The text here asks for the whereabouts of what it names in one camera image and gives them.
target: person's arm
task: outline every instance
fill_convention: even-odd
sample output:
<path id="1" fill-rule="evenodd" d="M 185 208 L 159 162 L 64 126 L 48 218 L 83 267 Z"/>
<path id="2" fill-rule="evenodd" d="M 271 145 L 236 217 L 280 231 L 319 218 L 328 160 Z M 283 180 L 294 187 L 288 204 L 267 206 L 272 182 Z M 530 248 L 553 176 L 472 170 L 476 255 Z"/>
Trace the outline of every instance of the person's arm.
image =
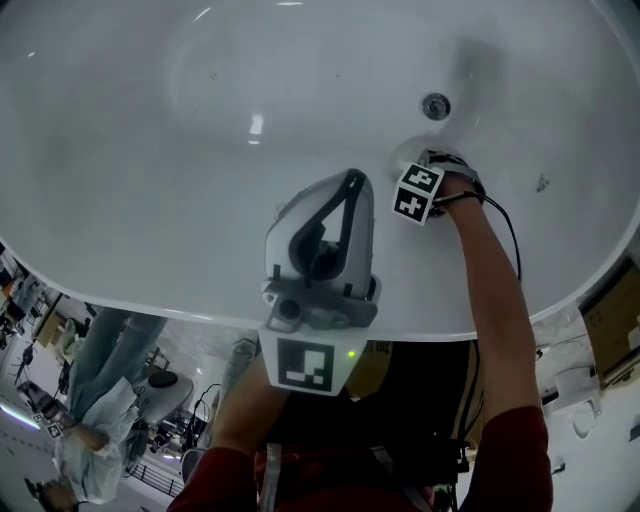
<path id="1" fill-rule="evenodd" d="M 109 444 L 109 436 L 80 422 L 76 423 L 69 416 L 63 418 L 62 424 L 94 452 L 99 452 Z"/>
<path id="2" fill-rule="evenodd" d="M 447 195 L 470 188 L 448 179 Z M 460 199 L 447 206 L 460 235 L 471 310 L 478 334 L 484 385 L 484 419 L 519 407 L 540 407 L 535 376 L 535 339 L 516 273 L 480 202 Z"/>
<path id="3" fill-rule="evenodd" d="M 258 356 L 222 401 L 210 449 L 168 512 L 255 512 L 253 459 L 288 396 L 288 391 L 271 386 Z"/>

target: stain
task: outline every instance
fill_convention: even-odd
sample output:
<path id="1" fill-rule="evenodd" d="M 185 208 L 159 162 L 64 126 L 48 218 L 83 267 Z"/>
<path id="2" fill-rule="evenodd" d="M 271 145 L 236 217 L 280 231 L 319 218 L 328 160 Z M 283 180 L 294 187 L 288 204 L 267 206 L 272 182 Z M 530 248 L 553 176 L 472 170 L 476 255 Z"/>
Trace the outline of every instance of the stain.
<path id="1" fill-rule="evenodd" d="M 551 183 L 547 178 L 544 177 L 544 174 L 540 173 L 540 178 L 538 178 L 538 186 L 536 187 L 536 192 L 539 194 L 545 188 L 549 186 Z"/>

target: black round object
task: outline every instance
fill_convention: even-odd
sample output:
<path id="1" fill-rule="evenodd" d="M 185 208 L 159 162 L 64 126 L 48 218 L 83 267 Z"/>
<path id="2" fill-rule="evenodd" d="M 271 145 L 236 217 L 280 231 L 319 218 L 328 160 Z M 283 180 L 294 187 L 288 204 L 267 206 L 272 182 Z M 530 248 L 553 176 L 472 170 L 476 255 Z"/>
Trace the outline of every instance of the black round object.
<path id="1" fill-rule="evenodd" d="M 434 92 L 422 100 L 422 111 L 432 121 L 442 121 L 451 113 L 451 102 L 444 94 Z"/>
<path id="2" fill-rule="evenodd" d="M 149 376 L 149 386 L 156 389 L 168 388 L 178 382 L 178 376 L 173 372 L 160 371 Z"/>
<path id="3" fill-rule="evenodd" d="M 300 305 L 295 300 L 283 300 L 280 303 L 280 314 L 287 320 L 294 320 L 300 316 Z"/>

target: person in white shirt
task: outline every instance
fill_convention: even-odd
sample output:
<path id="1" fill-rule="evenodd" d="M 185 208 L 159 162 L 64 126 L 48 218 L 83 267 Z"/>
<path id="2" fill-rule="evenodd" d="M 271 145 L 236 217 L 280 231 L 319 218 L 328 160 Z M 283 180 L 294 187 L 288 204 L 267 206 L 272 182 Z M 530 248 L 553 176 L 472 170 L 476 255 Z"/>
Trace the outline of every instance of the person in white shirt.
<path id="1" fill-rule="evenodd" d="M 127 320 L 129 324 L 120 333 Z M 125 465 L 125 440 L 138 419 L 132 384 L 166 318 L 103 309 L 91 323 L 71 367 L 66 435 L 56 442 L 59 480 L 44 485 L 45 510 L 78 510 L 81 502 L 116 497 Z"/>

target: gray strap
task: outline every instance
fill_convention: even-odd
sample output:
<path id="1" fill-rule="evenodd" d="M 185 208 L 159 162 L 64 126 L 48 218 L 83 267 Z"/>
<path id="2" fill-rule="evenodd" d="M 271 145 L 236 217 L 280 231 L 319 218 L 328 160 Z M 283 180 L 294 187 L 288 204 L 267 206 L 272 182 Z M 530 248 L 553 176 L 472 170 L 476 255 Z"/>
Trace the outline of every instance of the gray strap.
<path id="1" fill-rule="evenodd" d="M 276 492 L 282 465 L 282 446 L 267 444 L 267 467 L 264 471 L 262 494 L 260 495 L 260 512 L 274 512 L 276 509 Z"/>
<path id="2" fill-rule="evenodd" d="M 389 452 L 387 452 L 385 447 L 376 446 L 374 448 L 371 448 L 371 451 L 373 452 L 374 457 L 378 459 L 378 462 L 387 471 L 387 473 L 389 473 L 390 475 L 393 475 L 393 459 L 391 458 L 391 456 L 389 455 Z M 407 499 L 413 504 L 414 507 L 416 507 L 421 512 L 432 512 L 431 507 L 424 500 L 424 498 L 422 497 L 422 494 L 420 494 L 418 489 L 416 489 L 411 485 L 404 485 L 402 483 L 400 484 L 400 488 L 402 489 L 402 492 L 407 497 Z"/>

